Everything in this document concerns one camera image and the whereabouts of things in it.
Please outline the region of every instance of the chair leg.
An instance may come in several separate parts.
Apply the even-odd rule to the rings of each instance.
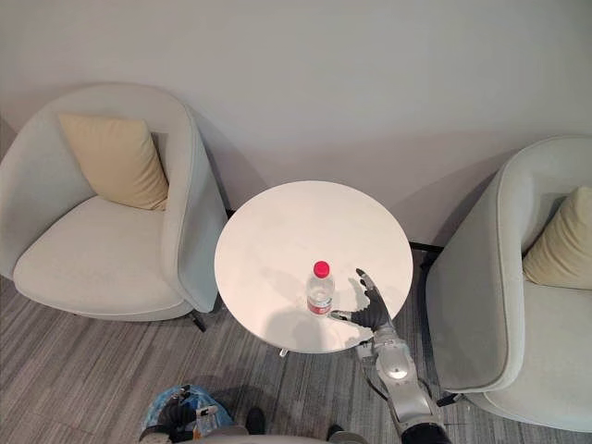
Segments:
[[[202,317],[200,316],[199,312],[197,310],[191,310],[187,316],[189,317],[189,319],[191,321],[193,321],[193,324],[195,324],[200,330],[202,330],[202,332],[205,332],[205,324],[204,324],[204,320],[202,319]]]
[[[438,407],[444,407],[446,405],[454,404],[454,403],[460,401],[462,398],[463,398],[462,393],[451,393],[450,395],[437,400],[436,405]]]

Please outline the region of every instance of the white armchair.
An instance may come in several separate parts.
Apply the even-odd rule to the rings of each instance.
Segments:
[[[526,281],[522,254],[561,198],[592,185],[592,137],[510,159],[429,271],[440,386],[527,423],[592,432],[592,290]]]
[[[96,196],[60,112],[144,119],[169,182],[166,211]],[[211,311],[226,221],[191,110],[151,87],[103,84],[54,100],[0,165],[0,274],[25,296],[79,315],[145,321]]]

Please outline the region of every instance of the bottle label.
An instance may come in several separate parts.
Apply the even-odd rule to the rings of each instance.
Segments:
[[[310,300],[308,300],[307,302],[308,309],[315,315],[326,315],[329,312],[329,310],[331,310],[331,298],[318,303],[311,303]]]

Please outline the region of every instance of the baseboard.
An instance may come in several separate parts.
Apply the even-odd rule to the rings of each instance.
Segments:
[[[226,210],[226,214],[228,216],[228,219],[230,219],[232,217],[232,215],[234,215],[236,213],[235,210],[230,210],[227,209]],[[429,243],[420,243],[420,242],[409,242],[409,246],[411,247],[412,250],[420,250],[422,252],[428,252],[428,253],[441,253],[442,250],[444,250],[444,247],[440,247],[439,245],[430,245]]]

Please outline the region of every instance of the red bottle cap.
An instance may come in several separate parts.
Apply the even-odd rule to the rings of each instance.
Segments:
[[[324,279],[329,276],[329,264],[325,261],[318,261],[316,264],[314,264],[313,271],[315,276]]]

